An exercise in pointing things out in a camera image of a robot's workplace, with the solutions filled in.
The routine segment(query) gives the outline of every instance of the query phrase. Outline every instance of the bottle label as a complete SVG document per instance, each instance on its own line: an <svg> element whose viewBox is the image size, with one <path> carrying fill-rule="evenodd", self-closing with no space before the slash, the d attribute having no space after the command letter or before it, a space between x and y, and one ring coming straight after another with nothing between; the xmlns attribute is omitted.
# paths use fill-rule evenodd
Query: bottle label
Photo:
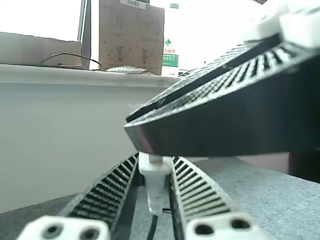
<svg viewBox="0 0 320 240"><path fill-rule="evenodd" d="M179 56L177 55L177 51L169 38L164 42L162 65L175 68L179 65Z"/></svg>

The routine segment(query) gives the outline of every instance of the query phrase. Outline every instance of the green label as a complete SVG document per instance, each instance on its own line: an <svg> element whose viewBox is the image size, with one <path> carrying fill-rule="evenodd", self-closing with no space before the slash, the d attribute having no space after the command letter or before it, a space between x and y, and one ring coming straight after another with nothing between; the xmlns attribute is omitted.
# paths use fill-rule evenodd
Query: green label
<svg viewBox="0 0 320 240"><path fill-rule="evenodd" d="M171 44L171 41L169 40L169 38L164 42L167 46L169 46Z"/></svg>
<svg viewBox="0 0 320 240"><path fill-rule="evenodd" d="M178 67L179 56L176 54L163 54L162 65L166 67Z"/></svg>

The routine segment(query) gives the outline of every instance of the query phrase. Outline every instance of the white block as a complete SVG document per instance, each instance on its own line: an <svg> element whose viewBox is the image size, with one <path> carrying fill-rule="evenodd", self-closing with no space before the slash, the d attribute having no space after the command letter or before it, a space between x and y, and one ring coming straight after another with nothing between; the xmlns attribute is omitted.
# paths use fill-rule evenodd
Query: white block
<svg viewBox="0 0 320 240"><path fill-rule="evenodd" d="M320 4L280 18L283 39L305 48L320 47Z"/></svg>
<svg viewBox="0 0 320 240"><path fill-rule="evenodd" d="M191 220L186 240L270 240L247 213L232 212Z"/></svg>
<svg viewBox="0 0 320 240"><path fill-rule="evenodd" d="M279 18L289 11L287 1L269 0L261 7L260 16L252 19L242 30L244 42L263 40L281 31Z"/></svg>
<svg viewBox="0 0 320 240"><path fill-rule="evenodd" d="M111 240L104 221L63 216L42 216L29 222L17 240Z"/></svg>

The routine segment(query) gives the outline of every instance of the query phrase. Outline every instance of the black cable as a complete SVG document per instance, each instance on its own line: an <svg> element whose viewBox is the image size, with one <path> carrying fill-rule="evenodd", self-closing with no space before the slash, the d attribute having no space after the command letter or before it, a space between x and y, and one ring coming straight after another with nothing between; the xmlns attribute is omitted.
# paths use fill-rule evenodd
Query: black cable
<svg viewBox="0 0 320 240"><path fill-rule="evenodd" d="M148 232L148 236L146 237L146 240L153 240L157 228L157 223L158 223L158 216L152 215L152 221L151 221L151 226Z"/></svg>
<svg viewBox="0 0 320 240"><path fill-rule="evenodd" d="M99 70L102 69L102 64L101 64L100 62L98 62L98 61L96 61L96 60L94 60L94 59L92 59L92 58L90 58L90 57L86 57L86 56L83 56L83 55L80 55L80 54L76 54L76 53L72 53L72 52L58 52L58 53L53 54L53 55L47 57L46 59L42 60L42 61L39 63L39 65L41 65L41 64L43 64L45 61L47 61L47 60L49 60L49 59L52 59L52 58L54 58L54 57L56 57L56 56L59 56L59 55L70 55L70 56L75 56L75 57L79 57L79 58L82 58L82 59L87 59L87 60L90 60L90 61L92 61L92 62L94 62L94 63L96 63L96 64L99 65L99 68L97 68L97 69L90 69L90 71L99 71Z"/></svg>

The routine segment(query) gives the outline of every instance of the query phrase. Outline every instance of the white connector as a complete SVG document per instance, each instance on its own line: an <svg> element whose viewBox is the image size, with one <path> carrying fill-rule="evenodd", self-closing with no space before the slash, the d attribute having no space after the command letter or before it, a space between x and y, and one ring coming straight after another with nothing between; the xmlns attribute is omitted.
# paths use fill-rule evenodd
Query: white connector
<svg viewBox="0 0 320 240"><path fill-rule="evenodd" d="M111 240L109 226L100 220L42 216L29 222L17 240Z"/></svg>
<svg viewBox="0 0 320 240"><path fill-rule="evenodd" d="M252 216L231 212L191 220L185 231L186 240L270 240Z"/></svg>
<svg viewBox="0 0 320 240"><path fill-rule="evenodd" d="M283 15L280 23L284 40L305 48L320 48L320 1L314 7Z"/></svg>
<svg viewBox="0 0 320 240"><path fill-rule="evenodd" d="M261 6L258 17L252 19L242 30L242 40L258 41L280 33L279 18L289 11L286 0L268 0Z"/></svg>
<svg viewBox="0 0 320 240"><path fill-rule="evenodd" d="M173 168L173 160L167 156L139 153L139 172L144 176L149 211L159 216L162 213L163 197L166 193L166 177Z"/></svg>

